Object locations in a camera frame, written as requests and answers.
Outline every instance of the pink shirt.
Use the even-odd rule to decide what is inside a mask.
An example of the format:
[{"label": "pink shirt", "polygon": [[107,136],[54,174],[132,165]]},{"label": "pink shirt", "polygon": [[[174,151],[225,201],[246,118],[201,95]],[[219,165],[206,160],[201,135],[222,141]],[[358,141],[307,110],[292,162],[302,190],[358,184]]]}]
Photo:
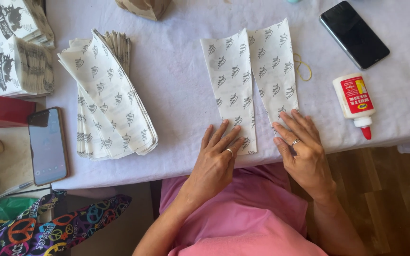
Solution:
[{"label": "pink shirt", "polygon": [[[185,180],[163,180],[161,213]],[[327,255],[305,239],[308,203],[289,191],[282,163],[235,169],[232,183],[186,219],[169,256]]]}]

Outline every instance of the hand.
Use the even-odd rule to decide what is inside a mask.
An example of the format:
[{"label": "hand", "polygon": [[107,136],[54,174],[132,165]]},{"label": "hand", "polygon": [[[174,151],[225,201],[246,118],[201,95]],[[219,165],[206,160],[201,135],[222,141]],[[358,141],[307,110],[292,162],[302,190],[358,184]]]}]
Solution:
[{"label": "hand", "polygon": [[[285,140],[274,138],[279,153],[284,161],[284,168],[308,194],[318,202],[326,202],[334,195],[336,183],[333,181],[327,164],[325,152],[320,142],[319,131],[309,116],[305,118],[296,109],[292,110],[293,118],[281,112],[280,117],[293,131],[274,122],[273,127]],[[292,145],[297,156],[292,156],[288,145]]]},{"label": "hand", "polygon": [[233,152],[232,155],[226,149],[240,133],[241,127],[235,126],[221,139],[228,125],[229,120],[225,119],[211,139],[213,125],[208,126],[202,139],[197,162],[180,189],[179,196],[195,209],[221,192],[232,181],[236,154],[243,144],[244,137],[240,137],[229,147]]}]

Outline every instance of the black smartphone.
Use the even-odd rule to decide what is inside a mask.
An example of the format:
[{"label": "black smartphone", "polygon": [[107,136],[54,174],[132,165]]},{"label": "black smartphone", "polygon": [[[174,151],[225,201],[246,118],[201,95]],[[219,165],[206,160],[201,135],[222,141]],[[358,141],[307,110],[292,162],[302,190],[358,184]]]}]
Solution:
[{"label": "black smartphone", "polygon": [[29,115],[28,128],[34,184],[42,186],[69,176],[60,108]]},{"label": "black smartphone", "polygon": [[390,54],[387,46],[347,1],[322,13],[319,20],[361,70]]}]

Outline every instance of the red cap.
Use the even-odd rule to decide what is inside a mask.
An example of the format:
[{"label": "red cap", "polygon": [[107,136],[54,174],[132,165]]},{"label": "red cap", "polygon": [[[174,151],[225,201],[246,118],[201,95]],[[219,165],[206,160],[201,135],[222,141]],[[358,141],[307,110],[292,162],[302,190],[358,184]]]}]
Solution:
[{"label": "red cap", "polygon": [[371,129],[369,129],[369,126],[360,127],[360,130],[362,130],[363,136],[365,136],[367,140],[371,139]]}]

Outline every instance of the white glue bottle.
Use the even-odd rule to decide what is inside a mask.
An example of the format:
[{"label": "white glue bottle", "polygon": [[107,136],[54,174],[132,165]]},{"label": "white glue bottle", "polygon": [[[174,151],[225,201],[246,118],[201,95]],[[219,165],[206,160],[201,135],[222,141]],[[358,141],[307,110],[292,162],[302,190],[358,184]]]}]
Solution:
[{"label": "white glue bottle", "polygon": [[376,113],[369,98],[361,73],[353,73],[333,80],[339,104],[346,119],[353,119],[354,125],[360,127],[363,136],[371,139],[369,126],[373,123],[370,115]]}]

